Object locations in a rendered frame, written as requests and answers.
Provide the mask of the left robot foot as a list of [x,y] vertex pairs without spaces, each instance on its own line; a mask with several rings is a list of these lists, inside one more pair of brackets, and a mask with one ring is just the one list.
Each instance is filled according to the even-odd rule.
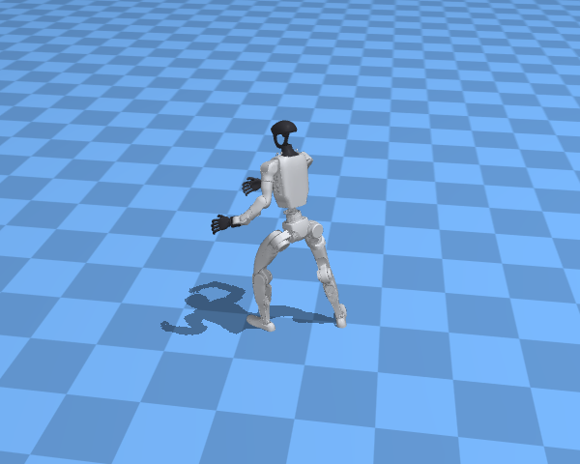
[[[273,332],[276,329],[276,326],[275,326],[275,324],[273,322],[271,322],[271,321],[269,322],[268,321],[268,324],[267,325],[262,324],[261,317],[258,317],[258,316],[255,316],[255,315],[249,315],[246,318],[246,320],[247,320],[247,322],[250,325],[252,325],[254,327],[257,327],[257,328],[261,328],[261,329],[266,330],[268,332]],[[263,320],[263,318],[262,318],[262,320]],[[264,322],[264,320],[263,320],[263,322]]]

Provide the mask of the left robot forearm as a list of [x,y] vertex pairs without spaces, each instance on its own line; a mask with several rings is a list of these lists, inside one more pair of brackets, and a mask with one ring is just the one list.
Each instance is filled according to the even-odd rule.
[[232,224],[248,225],[254,218],[261,215],[261,210],[266,205],[266,199],[263,196],[256,198],[254,203],[240,216],[232,218]]

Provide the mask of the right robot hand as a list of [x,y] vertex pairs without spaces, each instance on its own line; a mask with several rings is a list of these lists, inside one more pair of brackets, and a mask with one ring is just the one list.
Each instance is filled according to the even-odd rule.
[[[250,180],[250,181],[248,181],[248,182],[244,182],[244,183],[242,184],[242,186],[243,186],[243,187],[242,187],[242,190],[244,190],[244,189],[245,189],[245,190],[244,190],[244,193],[246,194],[246,196],[247,196],[249,193],[251,193],[251,192],[253,192],[253,191],[256,191],[256,190],[258,190],[258,189],[260,189],[260,188],[261,188],[261,180],[260,180],[260,179],[258,179],[258,178],[256,178],[256,179],[255,179],[255,178],[252,178],[252,177],[248,177],[248,178],[246,178],[246,179],[247,179],[247,180]],[[248,185],[247,185],[247,184],[248,184]],[[247,187],[249,187],[249,188],[247,188]],[[247,190],[248,190],[248,192],[246,192]]]

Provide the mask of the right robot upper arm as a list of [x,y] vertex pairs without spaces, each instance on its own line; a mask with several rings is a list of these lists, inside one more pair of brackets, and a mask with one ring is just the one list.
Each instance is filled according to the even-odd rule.
[[312,162],[313,162],[313,158],[310,155],[308,155],[306,152],[302,152],[302,153],[306,157],[306,160],[307,160],[307,169],[308,169],[311,166]]

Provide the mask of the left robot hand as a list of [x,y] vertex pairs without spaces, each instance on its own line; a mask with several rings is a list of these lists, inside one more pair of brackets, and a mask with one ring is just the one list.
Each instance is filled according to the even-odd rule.
[[[239,226],[241,226],[241,224],[232,224],[232,218],[233,217],[230,217],[229,218],[229,217],[225,217],[223,215],[217,215],[217,217],[218,217],[217,219],[213,219],[212,220],[212,225],[211,225],[212,231],[213,231],[213,234],[214,235],[219,230],[224,230],[224,229],[228,228],[229,226],[231,226],[231,227],[239,227]],[[217,222],[215,222],[215,221],[217,221]],[[216,230],[214,230],[214,229],[216,229]]]

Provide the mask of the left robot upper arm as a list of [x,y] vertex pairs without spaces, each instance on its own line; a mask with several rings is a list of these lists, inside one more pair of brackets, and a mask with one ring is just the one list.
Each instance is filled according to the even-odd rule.
[[266,205],[264,206],[263,209],[266,209],[271,205],[274,175],[277,173],[277,171],[278,171],[277,159],[265,161],[260,166],[261,190],[262,190],[261,196],[263,196],[266,199]]

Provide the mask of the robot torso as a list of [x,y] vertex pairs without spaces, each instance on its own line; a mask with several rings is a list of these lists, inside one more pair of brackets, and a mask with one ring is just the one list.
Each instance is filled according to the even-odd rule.
[[[296,152],[297,150],[297,152]],[[288,230],[295,243],[304,239],[311,232],[307,217],[303,217],[297,207],[306,204],[308,195],[307,160],[303,153],[294,157],[284,157],[276,153],[271,160],[278,160],[278,171],[274,175],[273,193],[277,206],[287,208],[283,213],[286,219],[282,223],[284,231]],[[278,154],[278,155],[277,155]]]

